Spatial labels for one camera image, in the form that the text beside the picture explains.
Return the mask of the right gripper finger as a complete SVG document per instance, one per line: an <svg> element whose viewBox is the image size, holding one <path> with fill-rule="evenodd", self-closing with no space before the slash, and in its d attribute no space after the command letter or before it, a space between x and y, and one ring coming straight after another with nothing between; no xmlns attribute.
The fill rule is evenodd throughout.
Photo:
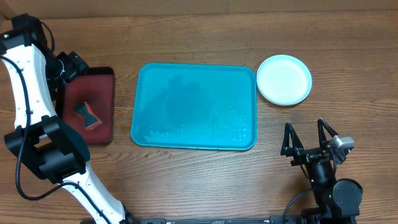
<svg viewBox="0 0 398 224"><path fill-rule="evenodd" d="M295 155L297 151L303 150L303 145L297 136L291 123L285 124L284 138L281 148L281 155Z"/></svg>
<svg viewBox="0 0 398 224"><path fill-rule="evenodd" d="M326 148L326 145L330 142L325 135L325 131L331 136L334 137L338 135L338 133L323 119L319 118L317 120L318 127L318 141L321 149Z"/></svg>

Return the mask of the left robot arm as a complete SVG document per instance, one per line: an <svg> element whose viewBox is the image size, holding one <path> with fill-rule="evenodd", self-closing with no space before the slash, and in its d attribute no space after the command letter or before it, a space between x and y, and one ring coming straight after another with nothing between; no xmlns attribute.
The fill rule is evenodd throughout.
<svg viewBox="0 0 398 224"><path fill-rule="evenodd" d="M16 166L70 192L93 223L134 223L94 173L83 137L62 119L67 83L89 66L75 52L55 55L52 32L38 18L21 14L11 22L12 29L1 34L1 60L16 106L15 130L4 137Z"/></svg>

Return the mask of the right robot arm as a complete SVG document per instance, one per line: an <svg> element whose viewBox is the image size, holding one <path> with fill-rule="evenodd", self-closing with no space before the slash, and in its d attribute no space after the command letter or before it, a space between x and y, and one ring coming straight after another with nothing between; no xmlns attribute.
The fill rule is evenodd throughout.
<svg viewBox="0 0 398 224"><path fill-rule="evenodd" d="M305 149L291 123L285 124L280 154L291 157L292 166L300 166L310 188L295 196L286 206L282 223L356 223L363 188L353 179L336 178L337 166L344 163L354 148L351 136L338 134L323 118L317 121L319 146ZM312 192L315 208L288 216L290 207Z"/></svg>

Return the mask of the red and green sponge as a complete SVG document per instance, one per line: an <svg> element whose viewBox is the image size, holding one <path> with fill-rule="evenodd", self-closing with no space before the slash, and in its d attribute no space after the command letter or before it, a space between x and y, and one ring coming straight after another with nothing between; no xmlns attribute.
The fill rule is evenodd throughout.
<svg viewBox="0 0 398 224"><path fill-rule="evenodd" d="M73 112L83 119L86 130L91 130L102 124L102 120L94 114L89 103L84 101L76 105Z"/></svg>

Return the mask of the light blue plate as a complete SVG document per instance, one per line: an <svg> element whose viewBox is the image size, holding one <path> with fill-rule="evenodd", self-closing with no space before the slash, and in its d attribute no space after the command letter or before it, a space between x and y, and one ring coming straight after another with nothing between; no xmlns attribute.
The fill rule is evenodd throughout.
<svg viewBox="0 0 398 224"><path fill-rule="evenodd" d="M274 55L260 64L257 88L271 103L293 106L310 94L312 74L301 60L290 55Z"/></svg>

